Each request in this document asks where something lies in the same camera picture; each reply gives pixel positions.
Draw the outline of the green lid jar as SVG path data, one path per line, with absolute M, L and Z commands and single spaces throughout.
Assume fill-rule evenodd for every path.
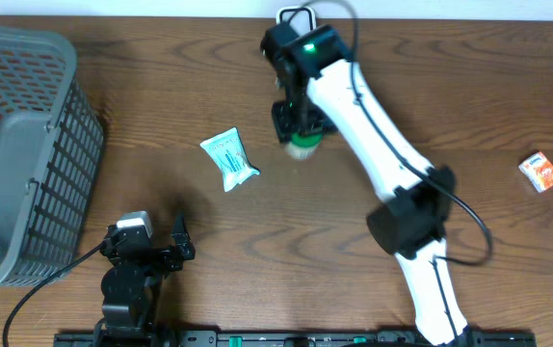
M 283 148 L 291 158 L 302 161 L 314 154 L 322 140 L 323 135 L 321 133 L 307 136 L 294 133 Z

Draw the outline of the green toilet tissue pack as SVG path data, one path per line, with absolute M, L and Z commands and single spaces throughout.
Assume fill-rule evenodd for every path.
M 260 175 L 260 171 L 250 164 L 236 127 L 204 140 L 200 147 L 220 169 L 226 192 L 244 183 L 251 176 Z

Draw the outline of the orange snack box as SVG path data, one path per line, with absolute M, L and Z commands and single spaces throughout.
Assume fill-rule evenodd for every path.
M 525 159 L 518 168 L 530 180 L 538 193 L 553 187 L 553 164 L 541 151 Z

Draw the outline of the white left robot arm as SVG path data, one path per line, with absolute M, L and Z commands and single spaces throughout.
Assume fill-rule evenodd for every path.
M 154 320 L 161 283 L 195 258 L 196 249 L 181 214 L 174 219 L 171 245 L 154 247 L 152 233 L 145 211 L 126 213 L 108 226 L 100 253 L 113 267 L 103 277 L 101 292 L 102 313 L 111 337 L 156 340 Z

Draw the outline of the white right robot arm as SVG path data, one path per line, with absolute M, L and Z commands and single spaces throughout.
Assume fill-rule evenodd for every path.
M 382 203 L 367 226 L 401 266 L 418 332 L 433 345 L 455 342 L 467 321 L 446 259 L 454 174 L 435 168 L 405 139 L 331 26 L 299 35 L 281 22 L 266 31 L 260 48 L 285 91 L 272 108 L 278 140 L 291 155 L 306 156 L 324 135 L 342 135 Z

